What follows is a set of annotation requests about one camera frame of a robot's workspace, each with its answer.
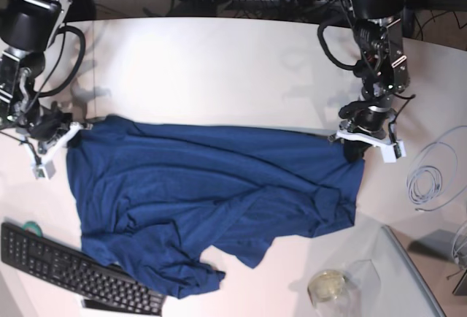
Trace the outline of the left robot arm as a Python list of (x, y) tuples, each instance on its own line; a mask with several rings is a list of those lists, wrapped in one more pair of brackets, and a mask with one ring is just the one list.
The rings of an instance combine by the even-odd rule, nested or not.
[[(342, 143), (349, 162), (363, 158), (371, 147), (378, 148), (386, 163), (406, 155), (396, 136), (397, 112), (392, 104), (409, 85), (404, 53), (401, 13), (404, 0), (338, 0), (341, 12), (323, 21), (318, 40), (328, 59), (340, 69), (361, 79), (360, 96), (339, 111), (341, 123), (331, 141)], [(324, 31), (346, 21), (358, 47), (360, 58), (353, 65), (340, 62), (329, 50)]]

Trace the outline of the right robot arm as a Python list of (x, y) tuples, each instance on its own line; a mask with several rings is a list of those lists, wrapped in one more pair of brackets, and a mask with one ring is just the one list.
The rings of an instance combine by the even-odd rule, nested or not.
[[(1, 129), (16, 129), (36, 140), (39, 152), (71, 131), (73, 117), (57, 103), (44, 107), (43, 98), (62, 92), (74, 79), (85, 55), (85, 35), (70, 26), (66, 16), (73, 0), (8, 0), (1, 11)], [(69, 76), (50, 91), (35, 89), (35, 79), (45, 69), (45, 51), (58, 35), (75, 34), (80, 51)]]

